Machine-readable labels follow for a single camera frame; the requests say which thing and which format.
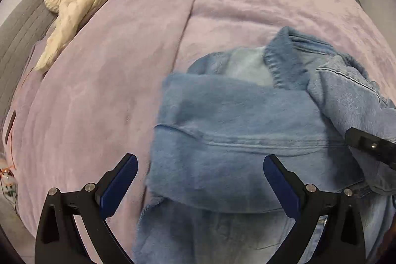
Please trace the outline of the blue denim jacket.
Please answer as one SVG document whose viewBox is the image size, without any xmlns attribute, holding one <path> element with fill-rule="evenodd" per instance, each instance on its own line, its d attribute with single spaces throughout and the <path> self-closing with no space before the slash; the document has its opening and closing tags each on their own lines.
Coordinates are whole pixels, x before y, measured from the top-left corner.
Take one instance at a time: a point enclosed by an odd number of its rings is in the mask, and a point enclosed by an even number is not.
<svg viewBox="0 0 396 264">
<path fill-rule="evenodd" d="M 290 27 L 169 75 L 134 261 L 266 263 L 293 225 L 264 177 L 274 154 L 320 190 L 352 190 L 374 263 L 395 215 L 395 172 L 348 147 L 349 128 L 395 141 L 395 105 L 352 56 Z"/>
</svg>

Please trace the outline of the lilac plush blanket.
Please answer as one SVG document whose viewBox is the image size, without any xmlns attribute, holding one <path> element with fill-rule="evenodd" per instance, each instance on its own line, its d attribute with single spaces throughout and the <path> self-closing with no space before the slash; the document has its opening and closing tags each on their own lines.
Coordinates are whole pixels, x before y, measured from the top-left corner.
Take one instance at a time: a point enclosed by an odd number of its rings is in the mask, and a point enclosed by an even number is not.
<svg viewBox="0 0 396 264">
<path fill-rule="evenodd" d="M 395 56 L 358 0 L 108 0 L 43 73 L 34 67 L 55 26 L 48 31 L 32 49 L 3 128 L 18 210 L 35 241 L 51 188 L 96 184 L 131 153 L 138 173 L 106 223 L 136 263 L 164 81 L 206 55 L 263 48 L 284 27 L 352 56 L 395 105 Z M 374 263 L 394 262 L 395 215 Z"/>
</svg>

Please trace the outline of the grey upholstered headboard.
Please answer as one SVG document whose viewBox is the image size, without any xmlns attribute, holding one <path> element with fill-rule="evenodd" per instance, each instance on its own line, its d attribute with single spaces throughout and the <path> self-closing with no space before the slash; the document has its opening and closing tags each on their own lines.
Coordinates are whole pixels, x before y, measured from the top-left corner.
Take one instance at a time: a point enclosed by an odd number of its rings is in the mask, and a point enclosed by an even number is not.
<svg viewBox="0 0 396 264">
<path fill-rule="evenodd" d="M 7 116 L 32 47 L 45 36 L 55 18 L 44 0 L 21 0 L 1 24 L 1 123 Z"/>
</svg>

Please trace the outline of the cream quilted pillow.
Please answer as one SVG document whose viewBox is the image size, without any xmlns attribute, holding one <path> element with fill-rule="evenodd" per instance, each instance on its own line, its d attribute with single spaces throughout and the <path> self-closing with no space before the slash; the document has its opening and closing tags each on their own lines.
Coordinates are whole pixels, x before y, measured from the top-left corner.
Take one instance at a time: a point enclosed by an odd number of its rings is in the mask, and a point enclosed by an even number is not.
<svg viewBox="0 0 396 264">
<path fill-rule="evenodd" d="M 47 72 L 56 59 L 72 41 L 81 25 L 90 18 L 108 0 L 62 0 L 60 2 L 55 29 L 49 36 L 46 46 L 34 69 Z"/>
</svg>

